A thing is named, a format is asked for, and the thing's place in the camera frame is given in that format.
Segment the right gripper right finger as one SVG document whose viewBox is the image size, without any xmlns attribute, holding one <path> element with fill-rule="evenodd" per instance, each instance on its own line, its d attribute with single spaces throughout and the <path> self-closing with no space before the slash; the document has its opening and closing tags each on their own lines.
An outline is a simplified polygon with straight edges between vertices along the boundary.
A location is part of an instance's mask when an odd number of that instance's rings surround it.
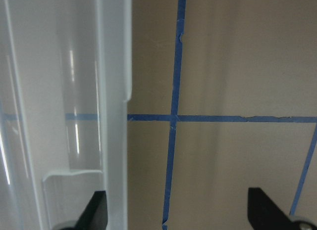
<svg viewBox="0 0 317 230">
<path fill-rule="evenodd" d="M 254 230 L 298 230 L 259 187 L 248 189 L 247 217 Z"/>
</svg>

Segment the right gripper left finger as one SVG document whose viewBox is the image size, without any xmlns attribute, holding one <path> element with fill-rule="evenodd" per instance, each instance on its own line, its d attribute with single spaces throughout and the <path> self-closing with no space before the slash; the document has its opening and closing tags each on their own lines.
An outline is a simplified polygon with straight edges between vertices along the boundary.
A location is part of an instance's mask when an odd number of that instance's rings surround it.
<svg viewBox="0 0 317 230">
<path fill-rule="evenodd" d="M 106 191 L 95 191 L 76 222 L 75 230 L 105 230 L 108 224 Z"/>
</svg>

